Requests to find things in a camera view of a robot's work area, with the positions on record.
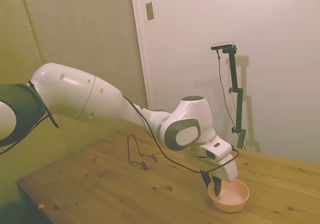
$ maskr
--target wood grain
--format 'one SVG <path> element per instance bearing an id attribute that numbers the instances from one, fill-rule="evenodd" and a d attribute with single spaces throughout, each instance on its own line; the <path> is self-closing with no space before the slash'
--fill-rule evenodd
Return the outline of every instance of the wood grain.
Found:
<path id="1" fill-rule="evenodd" d="M 129 164 L 127 137 L 134 134 Z M 179 152 L 165 150 L 186 164 Z M 131 126 L 19 181 L 53 223 L 320 223 L 320 166 L 239 150 L 238 178 L 250 190 L 234 214 L 214 207 L 201 176 L 161 156 L 153 140 Z"/>

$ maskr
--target door frame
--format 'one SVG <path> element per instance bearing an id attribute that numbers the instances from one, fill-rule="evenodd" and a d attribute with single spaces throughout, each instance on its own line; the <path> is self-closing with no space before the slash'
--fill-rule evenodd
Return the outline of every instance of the door frame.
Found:
<path id="1" fill-rule="evenodd" d="M 138 45 L 139 45 L 139 50 L 140 50 L 140 57 L 141 57 L 141 65 L 142 65 L 142 72 L 143 72 L 143 80 L 144 80 L 144 85 L 145 85 L 145 92 L 146 92 L 146 100 L 148 104 L 148 108 L 152 109 L 153 108 L 153 103 L 152 103 L 152 92 L 151 92 L 151 86 L 149 81 L 149 66 L 147 63 L 147 50 L 144 47 L 144 36 L 143 36 L 143 30 L 142 30 L 142 24 L 141 24 L 141 15 L 139 13 L 139 2 L 138 0 L 132 0 L 132 5 L 133 5 L 133 13 L 134 13 L 134 20 L 135 20 L 135 28 L 136 28 L 136 33 L 137 33 L 137 38 L 138 38 Z"/>

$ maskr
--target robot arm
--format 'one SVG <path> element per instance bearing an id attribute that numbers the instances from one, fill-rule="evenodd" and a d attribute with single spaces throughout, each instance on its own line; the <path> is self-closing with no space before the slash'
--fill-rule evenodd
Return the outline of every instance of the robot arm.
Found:
<path id="1" fill-rule="evenodd" d="M 90 124 L 120 119 L 139 125 L 169 149 L 184 150 L 186 161 L 203 170 L 232 159 L 232 146 L 216 136 L 211 110 L 203 97 L 183 98 L 173 113 L 151 111 L 128 101 L 108 82 L 55 63 L 41 66 L 31 82 L 36 91 L 24 84 L 0 85 L 0 146 L 14 143 L 29 131 L 44 116 L 46 106 L 52 114 Z M 236 179 L 235 161 L 212 174 L 226 181 Z"/>

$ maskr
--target black cable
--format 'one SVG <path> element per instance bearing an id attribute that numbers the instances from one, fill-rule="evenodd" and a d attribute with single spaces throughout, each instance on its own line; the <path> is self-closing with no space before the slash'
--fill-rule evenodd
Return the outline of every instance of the black cable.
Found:
<path id="1" fill-rule="evenodd" d="M 13 145 L 11 145 L 10 147 L 8 147 L 7 149 L 5 149 L 4 151 L 0 152 L 0 155 L 5 154 L 7 151 L 11 150 L 12 148 L 14 148 L 16 145 L 18 145 L 24 138 L 26 138 L 27 135 L 30 134 L 31 131 L 33 131 L 41 122 L 43 122 L 45 119 L 47 119 L 49 117 L 49 115 L 45 116 L 44 118 L 42 118 L 40 121 L 37 122 L 37 124 L 27 133 L 25 134 L 20 140 L 16 141 Z"/>
<path id="2" fill-rule="evenodd" d="M 31 82 L 31 80 L 29 80 L 28 83 L 29 83 L 30 87 L 33 88 L 34 91 L 37 92 L 34 84 Z M 48 113 L 48 117 L 50 118 L 51 122 L 54 124 L 54 126 L 55 126 L 56 128 L 60 129 L 58 123 L 55 122 L 55 119 L 53 118 L 53 116 L 52 116 L 52 114 L 50 113 L 50 111 L 49 111 L 49 109 L 47 108 L 47 106 L 46 106 L 45 104 L 43 104 L 43 105 L 44 105 L 44 107 L 45 107 L 45 109 L 46 109 L 46 112 Z"/>
<path id="3" fill-rule="evenodd" d="M 229 112 L 229 108 L 228 108 L 228 106 L 227 106 L 227 101 L 226 101 L 226 95 L 225 95 L 225 89 L 224 89 L 224 86 L 223 86 L 223 83 L 222 83 L 222 78 L 221 78 L 221 64 L 220 64 L 220 55 L 219 55 L 219 50 L 216 50 L 216 53 L 218 54 L 218 61 L 219 61 L 219 77 L 220 77 L 220 83 L 221 83 L 221 87 L 222 87 L 222 93 L 223 93 L 223 98 L 224 98 L 224 105 L 225 105 L 225 107 L 226 107 L 226 111 L 228 112 L 228 115 L 229 115 L 229 117 L 230 117 L 230 120 L 231 120 L 231 122 L 232 122 L 232 125 L 233 125 L 233 127 L 234 127 L 234 129 L 236 128 L 236 126 L 235 126 L 235 123 L 234 123 L 234 121 L 233 121 L 233 119 L 232 119 L 232 117 L 231 117 L 231 115 L 230 115 L 230 112 Z"/>
<path id="4" fill-rule="evenodd" d="M 191 168 L 189 168 L 189 167 L 187 167 L 187 166 L 185 166 L 185 165 L 182 165 L 182 164 L 180 164 L 180 163 L 178 163 L 178 162 L 170 159 L 169 157 L 167 157 L 167 155 L 163 152 L 163 150 L 161 149 L 160 145 L 158 144 L 158 142 L 157 142 L 157 140 L 156 140 L 156 138 L 155 138 L 155 136 L 154 136 L 154 134 L 153 134 L 153 131 L 152 131 L 152 129 L 151 129 L 148 121 L 147 121 L 146 118 L 144 117 L 144 115 L 142 115 L 142 114 L 140 113 L 140 111 L 136 108 L 136 106 L 134 105 L 134 103 L 132 103 L 127 97 L 124 96 L 124 98 L 132 105 L 132 107 L 135 109 L 135 111 L 136 111 L 136 112 L 142 117 L 142 119 L 146 122 L 146 124 L 147 124 L 147 126 L 148 126 L 148 128 L 149 128 L 149 130 L 150 130 L 150 133 L 151 133 L 151 135 L 152 135 L 152 138 L 154 139 L 154 141 L 155 141 L 157 147 L 159 148 L 160 152 L 162 153 L 162 155 L 163 155 L 167 160 L 171 161 L 172 163 L 174 163 L 174 164 L 176 164 L 176 165 L 179 165 L 179 166 L 181 166 L 181 167 L 183 167 L 183 168 L 185 168 L 185 169 L 187 169 L 187 170 L 190 170 L 190 171 L 192 171 L 192 172 L 194 172 L 194 173 L 199 173 L 199 174 L 204 173 L 204 172 L 209 173 L 209 172 L 215 171 L 215 170 L 217 170 L 217 169 L 219 169 L 219 168 L 221 168 L 221 167 L 229 164 L 231 161 L 235 160 L 235 159 L 240 155 L 240 153 L 239 153 L 236 149 L 233 148 L 232 150 L 237 153 L 234 158 L 232 158 L 232 159 L 228 160 L 226 163 L 224 163 L 224 164 L 222 164 L 222 165 L 220 165 L 220 166 L 218 166 L 218 167 L 216 167 L 216 168 L 214 168 L 214 169 L 208 170 L 208 171 L 197 171 L 197 170 L 193 170 L 193 169 L 191 169 Z"/>

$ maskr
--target beige wall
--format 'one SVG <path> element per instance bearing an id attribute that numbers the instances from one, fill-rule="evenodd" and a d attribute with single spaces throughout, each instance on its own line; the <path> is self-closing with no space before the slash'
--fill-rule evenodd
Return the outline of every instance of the beige wall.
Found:
<path id="1" fill-rule="evenodd" d="M 47 62 L 90 72 L 147 106 L 131 0 L 0 0 L 0 83 L 25 83 Z M 60 130 L 45 121 L 0 156 L 1 223 L 22 212 L 17 179 L 126 126 L 55 119 Z"/>

